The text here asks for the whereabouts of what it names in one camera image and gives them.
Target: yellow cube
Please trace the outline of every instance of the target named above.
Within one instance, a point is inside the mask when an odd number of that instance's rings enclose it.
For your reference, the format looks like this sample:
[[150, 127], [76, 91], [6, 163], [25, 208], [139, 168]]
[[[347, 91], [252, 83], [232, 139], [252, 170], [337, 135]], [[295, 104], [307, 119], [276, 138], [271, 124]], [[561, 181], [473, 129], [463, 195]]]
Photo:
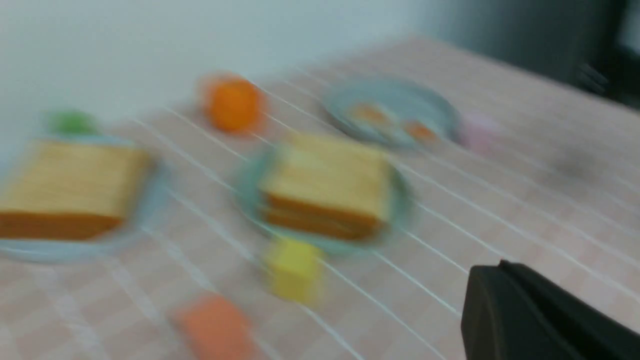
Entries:
[[322, 251], [288, 238], [277, 238], [267, 254], [271, 291], [286, 300], [313, 304], [318, 296]]

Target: pink checkered tablecloth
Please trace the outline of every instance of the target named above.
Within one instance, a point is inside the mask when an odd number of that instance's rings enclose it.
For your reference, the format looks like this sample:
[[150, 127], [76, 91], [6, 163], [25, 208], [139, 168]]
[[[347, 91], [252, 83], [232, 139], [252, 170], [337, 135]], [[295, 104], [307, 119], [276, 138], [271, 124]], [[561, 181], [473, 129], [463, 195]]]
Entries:
[[[266, 243], [229, 188], [253, 151], [286, 131], [338, 133], [319, 97], [351, 76], [390, 74], [435, 89], [502, 127], [482, 158], [444, 143], [402, 152], [413, 222], [394, 246], [324, 264], [324, 299], [270, 295], [255, 259]], [[640, 330], [640, 121], [545, 79], [426, 40], [294, 69], [262, 85], [270, 126], [251, 138], [212, 131], [195, 107], [163, 108], [114, 129], [172, 163], [172, 216], [121, 254], [74, 265], [0, 260], [2, 360], [189, 359], [168, 315], [203, 291], [253, 322], [256, 359], [464, 359], [469, 268], [524, 262]]]

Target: plate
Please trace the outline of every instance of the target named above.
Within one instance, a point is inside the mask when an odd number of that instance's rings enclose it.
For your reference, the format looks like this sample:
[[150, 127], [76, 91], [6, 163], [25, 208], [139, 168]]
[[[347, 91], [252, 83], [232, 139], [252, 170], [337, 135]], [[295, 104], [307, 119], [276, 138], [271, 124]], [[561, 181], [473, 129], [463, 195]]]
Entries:
[[[459, 116], [436, 92], [410, 81], [364, 78], [336, 86], [323, 99], [334, 125], [357, 140], [390, 147], [418, 147], [430, 141], [411, 129], [426, 127], [431, 136], [457, 140]], [[378, 116], [363, 117], [363, 106]]]
[[[134, 145], [121, 138], [102, 135], [88, 136], [46, 136], [70, 142], [102, 143], [110, 145]], [[0, 164], [0, 176], [4, 179], [13, 168], [12, 161]], [[153, 229], [165, 219], [165, 209], [170, 198], [170, 169], [163, 160], [157, 160], [156, 166], [147, 178], [140, 201], [132, 217], [121, 228], [101, 236], [91, 242], [52, 241], [52, 240], [13, 240], [0, 239], [0, 253], [11, 258], [39, 263], [59, 263], [79, 261], [95, 256], [113, 254], [141, 238], [140, 229]]]
[[285, 236], [311, 243], [328, 254], [353, 254], [371, 250], [391, 243], [400, 229], [404, 228], [411, 209], [410, 187], [400, 171], [393, 169], [391, 174], [390, 222], [374, 237], [363, 243], [355, 243], [306, 233], [271, 225], [264, 221], [259, 209], [265, 200], [260, 193], [260, 180], [269, 172], [275, 162], [277, 145], [267, 145], [263, 150], [247, 159], [234, 179], [234, 198], [242, 214], [269, 238]]

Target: toy bread slice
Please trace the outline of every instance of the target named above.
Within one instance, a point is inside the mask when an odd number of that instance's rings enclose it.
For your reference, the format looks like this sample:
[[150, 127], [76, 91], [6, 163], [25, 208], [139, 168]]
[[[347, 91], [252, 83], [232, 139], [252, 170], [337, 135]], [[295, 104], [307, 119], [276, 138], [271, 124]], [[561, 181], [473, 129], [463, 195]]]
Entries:
[[134, 147], [42, 141], [0, 192], [0, 238], [83, 240], [123, 224], [152, 166]]
[[275, 208], [263, 208], [261, 212], [269, 224], [343, 240], [364, 240], [376, 231], [360, 225], [351, 225], [328, 218], [309, 217]]
[[378, 147], [296, 133], [260, 189], [273, 208], [376, 228], [388, 221], [390, 169]]

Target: orange block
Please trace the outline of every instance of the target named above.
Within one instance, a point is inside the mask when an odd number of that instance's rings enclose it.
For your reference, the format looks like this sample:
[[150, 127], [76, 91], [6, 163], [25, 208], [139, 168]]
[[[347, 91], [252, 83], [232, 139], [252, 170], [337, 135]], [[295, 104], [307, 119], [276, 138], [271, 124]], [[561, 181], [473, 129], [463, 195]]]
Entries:
[[249, 320], [219, 295], [200, 299], [175, 321], [199, 360], [247, 360], [253, 355]]

